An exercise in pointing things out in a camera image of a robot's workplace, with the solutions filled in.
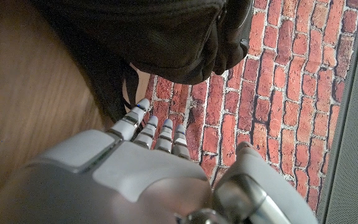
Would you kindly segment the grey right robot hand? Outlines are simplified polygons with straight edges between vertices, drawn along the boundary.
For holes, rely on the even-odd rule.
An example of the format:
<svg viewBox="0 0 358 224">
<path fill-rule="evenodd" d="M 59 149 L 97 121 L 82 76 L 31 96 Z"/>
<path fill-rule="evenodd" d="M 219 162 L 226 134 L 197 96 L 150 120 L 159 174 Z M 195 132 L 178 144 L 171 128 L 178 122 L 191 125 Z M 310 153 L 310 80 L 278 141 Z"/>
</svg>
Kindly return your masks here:
<svg viewBox="0 0 358 224">
<path fill-rule="evenodd" d="M 138 102 L 106 132 L 51 147 L 0 190 L 0 223 L 316 223 L 304 198 L 248 142 L 215 186 L 186 129 Z"/>
</svg>

